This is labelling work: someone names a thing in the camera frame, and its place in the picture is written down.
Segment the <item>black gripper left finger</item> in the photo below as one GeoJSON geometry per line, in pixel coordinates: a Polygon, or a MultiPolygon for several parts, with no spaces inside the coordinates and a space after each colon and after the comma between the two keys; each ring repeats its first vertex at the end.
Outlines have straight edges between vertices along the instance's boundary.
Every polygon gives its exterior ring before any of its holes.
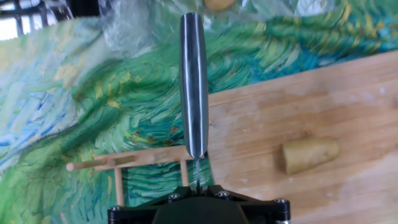
{"type": "Polygon", "coordinates": [[[172,193],[136,207],[113,206],[108,209],[108,224],[152,223],[158,209],[194,195],[191,187],[177,187],[172,193]]]}

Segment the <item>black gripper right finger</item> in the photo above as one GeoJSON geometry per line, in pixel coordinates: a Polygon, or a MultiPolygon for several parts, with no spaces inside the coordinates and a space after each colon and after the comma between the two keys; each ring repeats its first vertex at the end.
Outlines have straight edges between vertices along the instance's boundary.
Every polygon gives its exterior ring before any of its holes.
{"type": "Polygon", "coordinates": [[[237,205],[239,212],[231,208],[222,208],[232,215],[239,214],[248,223],[291,224],[290,202],[287,199],[259,200],[243,194],[232,192],[220,185],[209,185],[202,188],[204,196],[226,200],[237,205]]]}

